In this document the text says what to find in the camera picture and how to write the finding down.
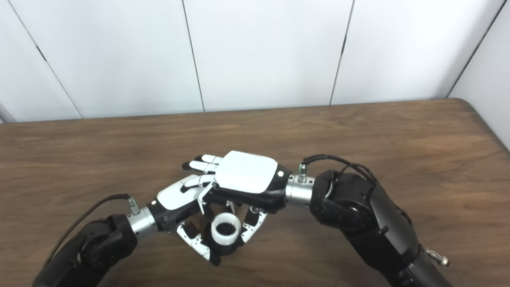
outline wood grain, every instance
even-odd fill
[[[62,232],[99,199],[129,193],[144,204],[189,174],[183,162],[230,150],[294,170],[316,153],[363,163],[421,242],[451,259],[441,271],[455,286],[510,282],[509,153],[466,102],[448,99],[3,124],[2,286],[31,285]],[[128,211],[110,202],[89,219]],[[388,286],[340,232],[300,208],[269,216],[220,267],[174,234],[151,236],[101,285]]]

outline robotic hand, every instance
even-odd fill
[[[308,177],[308,165],[323,159],[345,167]],[[348,168],[361,176],[346,173]],[[138,240],[154,232],[176,231],[203,258],[218,265],[220,256],[251,239],[268,213],[298,205],[309,207],[321,224],[340,229],[361,258],[392,286],[451,287],[427,256],[444,266],[448,260],[420,245],[407,214],[360,164],[316,155],[305,158],[299,174],[293,175],[271,158],[231,151],[223,158],[198,156],[184,163],[183,169],[205,174],[171,185],[142,209],[131,197],[121,195],[129,200],[131,214],[114,214],[87,224],[52,257],[71,229],[101,202],[92,207],[57,243],[33,286],[97,286],[110,267],[132,253]],[[228,212],[215,216],[212,203],[225,206]],[[241,225],[234,205],[242,204],[250,208]],[[184,221],[198,212],[209,222],[203,234]]]

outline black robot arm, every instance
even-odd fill
[[[314,217],[340,229],[363,261],[393,287],[452,287],[429,257],[443,266],[448,260],[420,244],[407,213],[369,169],[358,167],[363,177],[343,169],[315,178],[310,202]]]
[[[95,287],[112,266],[131,255],[137,243],[126,215],[93,221],[43,267],[33,287]]]

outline black cable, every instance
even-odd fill
[[[106,198],[103,198],[101,199],[100,201],[98,201],[96,204],[94,204],[91,208],[89,208],[89,210],[87,210],[82,216],[80,216],[80,218],[78,218],[78,220],[76,220],[67,230],[66,232],[64,232],[64,234],[62,235],[62,237],[60,237],[60,239],[57,241],[57,244],[55,244],[55,247],[53,247],[53,250],[49,253],[49,256],[48,258],[46,258],[46,261],[44,262],[44,264],[42,265],[42,267],[44,268],[50,261],[51,259],[53,258],[53,256],[55,255],[55,253],[57,253],[57,250],[58,248],[60,247],[60,245],[62,245],[62,243],[64,242],[64,240],[66,239],[66,237],[69,236],[69,234],[71,233],[71,231],[78,225],[80,224],[81,221],[83,221],[83,219],[85,219],[85,217],[87,217],[88,215],[90,215],[96,208],[98,208],[100,205],[102,205],[103,203],[107,202],[107,201],[110,201],[110,200],[115,200],[115,199],[129,199],[131,196],[129,196],[128,194],[117,194],[117,195],[110,195]]]
[[[366,167],[362,164],[359,164],[359,163],[352,163],[346,159],[343,159],[341,157],[334,156],[334,155],[327,155],[327,154],[312,155],[312,156],[304,158],[303,161],[301,162],[301,164],[308,165],[314,161],[325,160],[325,159],[330,159],[330,160],[338,161],[338,162],[345,164],[346,167],[343,169],[343,171],[345,171],[347,168],[352,168],[353,170],[355,170],[356,172],[361,174],[363,177],[365,177],[367,180],[370,180],[374,185],[379,183],[379,181],[377,180],[375,175],[372,173],[372,171],[370,169],[368,169],[368,167]]]

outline white robotic hand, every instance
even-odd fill
[[[185,162],[183,169],[205,173],[185,182],[181,190],[204,187],[197,200],[209,221],[213,219],[210,203],[225,204],[232,210],[233,203],[250,205],[237,241],[239,246],[260,228],[267,213],[285,207],[285,188],[292,174],[272,158],[238,151],[224,157],[197,156]]]

